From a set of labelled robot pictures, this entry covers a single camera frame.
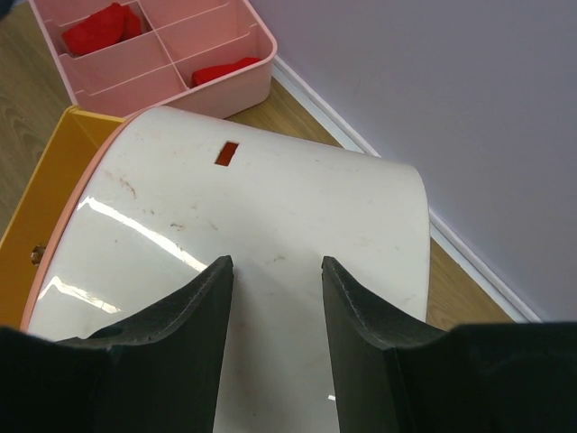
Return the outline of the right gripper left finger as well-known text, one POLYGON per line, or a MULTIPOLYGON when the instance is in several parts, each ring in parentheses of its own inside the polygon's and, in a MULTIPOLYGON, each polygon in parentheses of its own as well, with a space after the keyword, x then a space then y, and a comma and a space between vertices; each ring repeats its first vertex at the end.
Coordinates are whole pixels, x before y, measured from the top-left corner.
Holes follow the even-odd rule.
POLYGON ((4 432, 209 432, 215 424, 234 264, 90 337, 1 331, 4 432))

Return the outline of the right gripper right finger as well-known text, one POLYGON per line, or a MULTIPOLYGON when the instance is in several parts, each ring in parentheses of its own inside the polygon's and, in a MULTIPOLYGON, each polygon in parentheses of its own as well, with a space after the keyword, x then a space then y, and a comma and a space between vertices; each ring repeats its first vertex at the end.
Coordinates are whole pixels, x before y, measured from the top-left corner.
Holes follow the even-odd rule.
POLYGON ((413 318, 322 263, 343 432, 573 432, 576 326, 462 325, 413 318))

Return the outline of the white round drawer cabinet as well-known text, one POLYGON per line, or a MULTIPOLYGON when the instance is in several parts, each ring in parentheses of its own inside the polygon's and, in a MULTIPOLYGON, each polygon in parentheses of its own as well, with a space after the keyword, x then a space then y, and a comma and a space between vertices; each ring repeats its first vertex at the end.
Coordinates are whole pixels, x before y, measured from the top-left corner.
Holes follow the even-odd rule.
POLYGON ((340 432, 322 263, 415 318, 429 215, 417 170, 167 106, 68 111, 1 241, 1 331, 85 339, 230 256, 209 432, 340 432))

